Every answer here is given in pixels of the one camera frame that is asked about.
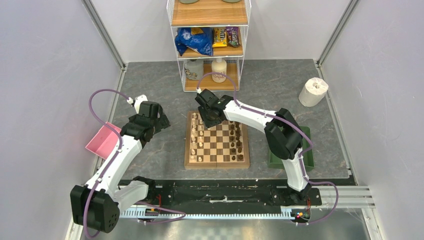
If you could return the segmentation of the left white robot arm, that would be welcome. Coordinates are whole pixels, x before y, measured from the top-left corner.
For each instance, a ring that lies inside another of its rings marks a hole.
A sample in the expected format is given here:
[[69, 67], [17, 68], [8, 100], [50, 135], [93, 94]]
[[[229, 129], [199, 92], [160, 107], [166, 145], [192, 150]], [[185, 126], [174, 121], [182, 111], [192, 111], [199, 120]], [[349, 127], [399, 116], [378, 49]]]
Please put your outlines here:
[[170, 127], [162, 106], [142, 101], [120, 133], [113, 152], [98, 172], [85, 185], [75, 185], [70, 192], [74, 223], [109, 233], [116, 226], [120, 213], [142, 201], [152, 204], [157, 198], [155, 181], [136, 176], [122, 189], [118, 185], [133, 159], [161, 130]]

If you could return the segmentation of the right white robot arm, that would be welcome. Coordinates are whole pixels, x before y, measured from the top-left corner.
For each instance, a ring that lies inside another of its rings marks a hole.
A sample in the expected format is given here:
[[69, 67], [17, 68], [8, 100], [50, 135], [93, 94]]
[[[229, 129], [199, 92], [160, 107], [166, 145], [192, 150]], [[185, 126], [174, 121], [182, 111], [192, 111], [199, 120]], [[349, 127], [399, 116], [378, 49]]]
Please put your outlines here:
[[269, 150], [281, 160], [286, 171], [289, 200], [300, 205], [309, 198], [311, 184], [303, 158], [303, 140], [307, 139], [307, 135], [287, 109], [270, 111], [256, 108], [237, 101], [235, 96], [219, 98], [208, 89], [197, 89], [195, 100], [208, 128], [223, 121], [233, 121], [265, 134]]

